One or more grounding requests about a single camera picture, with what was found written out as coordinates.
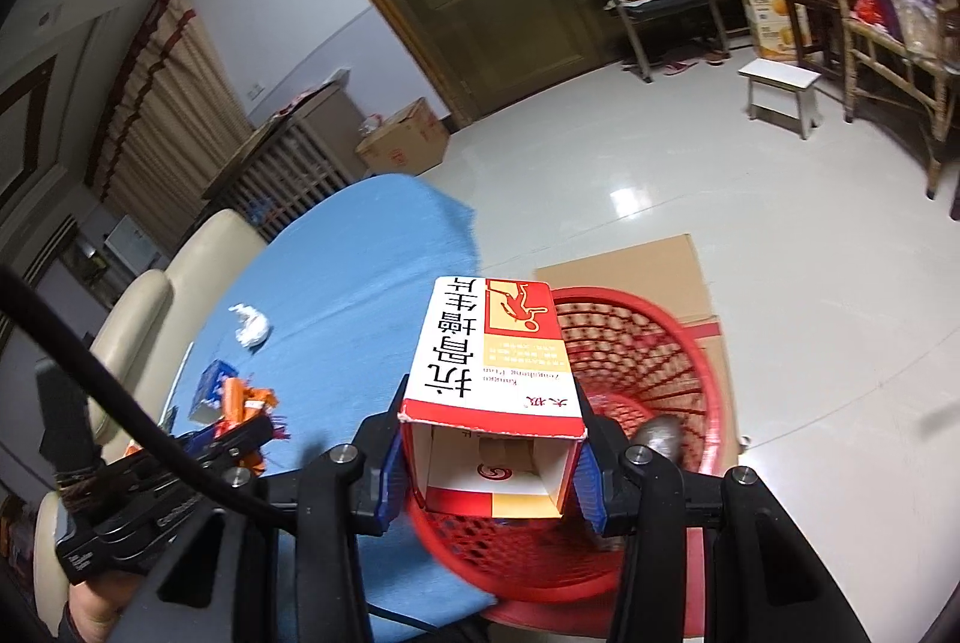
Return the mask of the person's left hand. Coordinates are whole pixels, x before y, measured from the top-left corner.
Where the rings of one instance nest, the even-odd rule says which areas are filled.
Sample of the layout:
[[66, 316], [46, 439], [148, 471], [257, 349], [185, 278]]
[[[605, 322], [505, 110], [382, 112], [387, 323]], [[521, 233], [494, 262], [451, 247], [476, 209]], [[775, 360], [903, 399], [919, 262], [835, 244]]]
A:
[[142, 583], [140, 575], [107, 572], [70, 584], [57, 640], [104, 643]]

